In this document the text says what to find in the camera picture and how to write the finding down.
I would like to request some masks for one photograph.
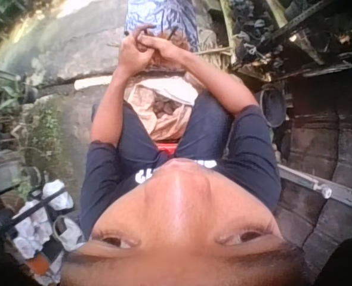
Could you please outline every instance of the metal rail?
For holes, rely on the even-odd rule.
[[[352,207],[352,189],[278,164],[280,177]]]
[[[271,34],[270,39],[275,41],[277,38],[295,32],[295,29],[310,18],[315,13],[327,7],[329,4],[333,3],[335,0],[321,0],[318,3],[311,6],[309,9],[302,12],[300,15],[296,16],[288,24],[284,25],[282,28],[276,30]]]

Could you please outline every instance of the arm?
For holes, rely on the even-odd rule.
[[[91,142],[118,145],[123,124],[123,95],[129,76],[119,66],[99,105],[91,127]]]
[[[150,61],[154,50],[139,51],[137,38],[142,30],[153,27],[143,25],[128,35],[119,51],[119,62],[109,87],[99,105],[91,126],[91,142],[110,143],[115,147],[121,137],[123,124],[123,95],[131,76],[142,71]]]
[[[159,50],[163,58],[181,64],[201,81],[230,113],[238,114],[249,105],[258,105],[253,94],[244,84],[191,52],[160,38],[140,35],[138,40],[145,46]]]

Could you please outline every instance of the knee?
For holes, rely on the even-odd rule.
[[[222,105],[207,90],[204,90],[201,94],[199,94],[194,105],[197,108],[203,109],[206,114],[226,113]]]

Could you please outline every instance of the person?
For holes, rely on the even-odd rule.
[[[89,240],[66,256],[62,285],[300,285],[302,252],[271,212],[280,178],[254,96],[191,52],[146,35],[149,27],[123,40],[96,112],[81,192]],[[123,102],[129,78],[155,50],[207,88],[172,157]]]

